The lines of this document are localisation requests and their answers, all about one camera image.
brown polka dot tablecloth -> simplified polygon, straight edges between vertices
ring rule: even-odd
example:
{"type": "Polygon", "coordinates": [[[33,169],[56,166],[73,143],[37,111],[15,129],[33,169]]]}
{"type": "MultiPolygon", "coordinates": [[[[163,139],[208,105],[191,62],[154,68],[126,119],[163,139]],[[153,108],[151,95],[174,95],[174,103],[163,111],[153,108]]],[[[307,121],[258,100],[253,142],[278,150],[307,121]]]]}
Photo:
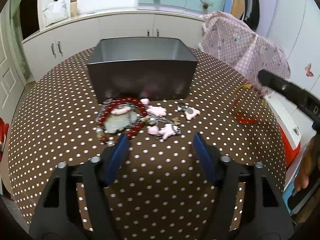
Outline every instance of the brown polka dot tablecloth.
{"type": "MultiPolygon", "coordinates": [[[[9,145],[11,185],[17,205],[30,223],[37,201],[59,162],[86,162],[102,153],[96,138],[95,118],[100,110],[87,72],[93,49],[70,57],[49,71],[32,89],[12,126],[9,145]]],[[[246,116],[261,117],[256,124],[241,124],[233,114],[234,91],[245,78],[225,63],[191,49],[199,64],[185,104],[201,111],[187,121],[177,101],[151,102],[167,109],[167,118],[179,117],[182,134],[156,140],[145,126],[130,141],[129,154],[115,182],[105,189],[110,209],[123,239],[198,239],[212,209],[217,188],[204,176],[192,147],[200,132],[239,163],[262,161],[284,188],[284,148],[278,124],[259,95],[245,90],[240,105],[246,116]]],[[[91,228],[78,185],[83,225],[91,228]]],[[[239,183],[234,218],[238,227],[245,184],[239,183]]]]}

pink checkered fabric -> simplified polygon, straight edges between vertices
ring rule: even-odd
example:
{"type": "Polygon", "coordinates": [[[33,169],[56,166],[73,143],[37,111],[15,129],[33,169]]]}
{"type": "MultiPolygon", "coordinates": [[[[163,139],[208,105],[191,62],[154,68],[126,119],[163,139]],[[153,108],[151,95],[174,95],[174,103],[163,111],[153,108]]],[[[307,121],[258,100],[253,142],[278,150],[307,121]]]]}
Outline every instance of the pink checkered fabric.
{"type": "Polygon", "coordinates": [[[228,13],[213,12],[203,18],[201,51],[233,67],[265,94],[271,90],[263,88],[258,80],[261,69],[285,79],[290,78],[286,56],[271,39],[261,37],[228,13]]]}

green curtain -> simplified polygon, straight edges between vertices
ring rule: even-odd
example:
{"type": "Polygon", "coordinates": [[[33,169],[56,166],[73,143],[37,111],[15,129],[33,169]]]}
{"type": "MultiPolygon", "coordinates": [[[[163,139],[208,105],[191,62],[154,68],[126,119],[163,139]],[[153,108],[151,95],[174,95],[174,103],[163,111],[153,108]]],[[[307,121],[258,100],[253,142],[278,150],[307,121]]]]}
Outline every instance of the green curtain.
{"type": "Polygon", "coordinates": [[[10,35],[13,53],[15,54],[24,78],[27,80],[31,75],[31,71],[25,60],[21,44],[23,37],[20,25],[20,3],[21,0],[10,0],[10,35]]]}

pink butterfly decal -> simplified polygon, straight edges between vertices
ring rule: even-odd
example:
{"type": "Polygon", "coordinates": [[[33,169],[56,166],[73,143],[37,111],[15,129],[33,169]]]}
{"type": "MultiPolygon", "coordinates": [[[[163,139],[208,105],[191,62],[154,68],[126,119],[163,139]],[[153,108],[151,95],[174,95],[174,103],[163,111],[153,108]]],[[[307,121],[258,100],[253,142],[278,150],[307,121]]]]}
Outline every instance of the pink butterfly decal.
{"type": "Polygon", "coordinates": [[[308,66],[306,66],[304,69],[307,71],[306,73],[307,77],[313,77],[313,73],[311,72],[311,63],[308,66]]]}

black storage box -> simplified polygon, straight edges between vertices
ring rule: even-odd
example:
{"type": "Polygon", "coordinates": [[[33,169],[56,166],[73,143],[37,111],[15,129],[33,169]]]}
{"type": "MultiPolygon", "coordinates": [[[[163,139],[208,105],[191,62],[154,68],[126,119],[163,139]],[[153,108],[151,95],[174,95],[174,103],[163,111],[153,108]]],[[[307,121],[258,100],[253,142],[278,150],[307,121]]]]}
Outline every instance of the black storage box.
{"type": "Polygon", "coordinates": [[[99,104],[108,98],[187,97],[198,60],[178,39],[103,39],[87,61],[99,104]]]}

